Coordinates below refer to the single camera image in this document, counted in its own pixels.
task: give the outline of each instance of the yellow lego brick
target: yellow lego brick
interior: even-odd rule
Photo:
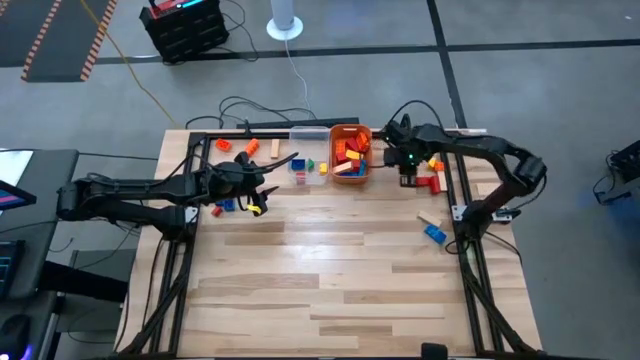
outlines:
[[[327,163],[321,163],[319,169],[320,169],[320,175],[327,175],[327,172],[329,171],[329,167],[327,166]]]
[[[347,150],[347,158],[351,160],[360,160],[360,153],[353,150]]]

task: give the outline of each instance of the computer monitor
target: computer monitor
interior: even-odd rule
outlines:
[[[0,180],[0,211],[36,203],[36,196]]]

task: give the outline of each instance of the white cable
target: white cable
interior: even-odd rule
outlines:
[[[298,73],[298,69],[296,69],[296,64],[293,63],[293,59],[291,59],[291,54],[289,53],[289,42],[287,39],[284,40],[284,48],[287,50],[287,57],[289,58],[289,62],[291,66],[293,66],[293,72],[296,73],[298,79],[302,80],[302,84],[304,85],[304,102],[307,104],[307,110],[309,110],[309,119],[311,119],[311,105],[309,105],[309,92],[307,89],[307,82],[304,80],[302,75]]]

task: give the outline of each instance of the clear plastic container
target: clear plastic container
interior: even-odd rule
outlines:
[[[324,185],[329,177],[329,171],[325,175],[320,175],[320,164],[329,166],[329,133],[330,129],[322,126],[295,126],[289,131],[289,148],[292,152],[298,152],[296,159],[305,160],[304,171],[291,170],[289,174],[291,181],[298,185]],[[314,168],[309,171],[309,159],[313,160]],[[304,172],[304,182],[299,182],[298,173]]]

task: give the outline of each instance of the yellow cable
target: yellow cable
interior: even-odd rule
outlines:
[[[144,86],[142,86],[142,83],[140,82],[140,80],[138,79],[138,77],[136,76],[135,71],[133,71],[133,68],[131,67],[131,64],[129,64],[129,61],[127,61],[126,56],[124,56],[124,54],[122,53],[122,51],[120,50],[120,48],[118,47],[118,44],[116,44],[116,42],[111,38],[111,35],[109,35],[109,33],[107,32],[107,28],[100,25],[100,21],[98,20],[98,18],[96,17],[96,15],[93,13],[93,11],[89,8],[89,6],[87,5],[87,3],[85,2],[85,0],[80,0],[80,2],[82,3],[82,7],[84,7],[85,11],[87,12],[87,14],[89,14],[89,17],[91,17],[91,20],[93,20],[94,23],[96,23],[96,25],[98,25],[98,29],[102,29],[104,31],[104,33],[107,35],[107,38],[109,39],[109,41],[111,42],[111,44],[113,44],[113,47],[116,48],[116,50],[118,51],[118,54],[120,55],[120,57],[122,58],[122,61],[124,61],[124,63],[127,65],[127,67],[129,68],[129,71],[131,72],[131,76],[133,76],[133,79],[136,81],[136,83],[138,84],[138,87],[140,87],[140,90],[144,91],[147,95],[149,95],[149,97],[156,103],[156,105],[158,105],[158,107],[160,108],[160,110],[162,110],[162,112],[167,115],[167,117],[169,118],[169,120],[173,123],[173,126],[175,126],[177,129],[180,128],[180,126],[178,125],[178,123],[173,119],[173,117],[171,116],[171,114],[169,114],[169,112],[167,111],[167,109],[164,108],[164,106],[162,106],[162,104],[160,104],[160,101],[158,101],[158,99],[156,99],[155,96],[153,96],[153,94],[151,94],[151,92],[149,90],[147,90],[147,88],[145,88]]]

